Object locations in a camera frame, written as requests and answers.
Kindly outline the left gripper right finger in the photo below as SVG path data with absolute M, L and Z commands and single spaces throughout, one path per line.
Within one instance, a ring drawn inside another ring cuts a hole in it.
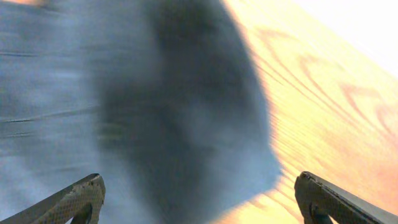
M 311 172 L 302 172 L 294 189 L 304 224 L 397 224 L 397 215 Z

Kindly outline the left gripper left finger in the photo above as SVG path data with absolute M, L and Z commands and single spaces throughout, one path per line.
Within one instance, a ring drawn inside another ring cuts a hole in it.
M 1 224 L 98 224 L 105 194 L 102 176 L 90 174 Z

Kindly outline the navy shorts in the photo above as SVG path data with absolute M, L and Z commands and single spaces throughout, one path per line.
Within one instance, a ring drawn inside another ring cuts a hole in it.
M 221 1 L 1 2 L 1 217 L 90 173 L 101 223 L 209 223 L 281 174 Z

